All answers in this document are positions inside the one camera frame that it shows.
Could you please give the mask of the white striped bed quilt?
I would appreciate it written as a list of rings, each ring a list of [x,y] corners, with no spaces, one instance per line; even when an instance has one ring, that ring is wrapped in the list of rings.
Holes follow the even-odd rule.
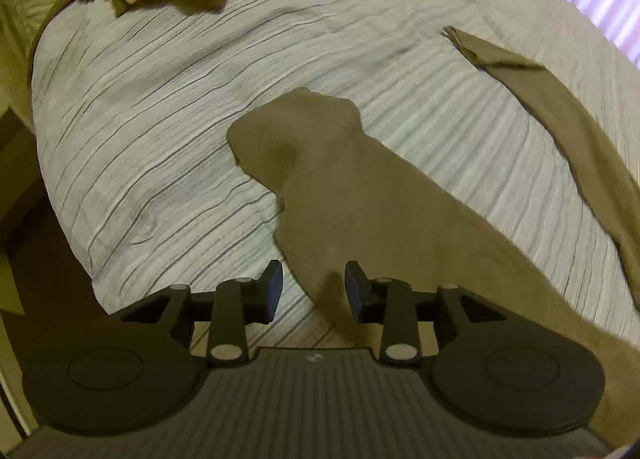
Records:
[[[52,207],[115,312],[279,257],[276,198],[226,140],[289,90],[345,97],[364,130],[509,237],[585,318],[630,342],[615,245],[549,133],[445,37],[455,26],[546,66],[639,169],[639,72],[564,0],[229,0],[116,16],[75,3],[47,26],[32,104]]]

